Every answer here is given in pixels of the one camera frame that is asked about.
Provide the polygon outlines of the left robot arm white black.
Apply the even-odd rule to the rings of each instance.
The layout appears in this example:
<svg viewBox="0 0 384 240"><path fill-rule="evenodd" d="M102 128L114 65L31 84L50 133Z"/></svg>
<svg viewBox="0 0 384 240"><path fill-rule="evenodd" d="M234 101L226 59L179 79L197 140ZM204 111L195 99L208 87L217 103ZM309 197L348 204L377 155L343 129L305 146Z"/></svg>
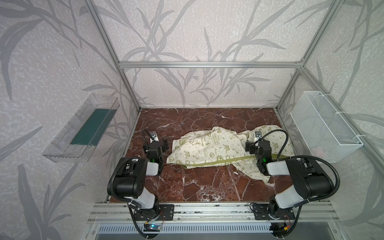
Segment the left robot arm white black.
<svg viewBox="0 0 384 240"><path fill-rule="evenodd" d="M107 186L107 193L143 218L153 219L160 215L161 207L155 194L145 187L147 176L159 176L163 172L164 152L169 149L168 140L153 140L144 146L146 157L121 158Z"/></svg>

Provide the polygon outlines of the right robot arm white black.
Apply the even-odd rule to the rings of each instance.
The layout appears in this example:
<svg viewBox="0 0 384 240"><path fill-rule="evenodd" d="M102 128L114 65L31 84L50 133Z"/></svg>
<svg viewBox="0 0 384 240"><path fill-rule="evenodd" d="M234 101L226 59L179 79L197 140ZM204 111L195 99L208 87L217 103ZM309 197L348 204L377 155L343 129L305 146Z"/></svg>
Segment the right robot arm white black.
<svg viewBox="0 0 384 240"><path fill-rule="evenodd" d="M257 167L264 176L290 176L292 185L271 197L268 204L251 203L256 216L280 219L292 208L327 199L340 187L340 175L328 162L314 156L292 156L272 159L272 148L267 140L253 144L246 142L246 151L256 157Z"/></svg>

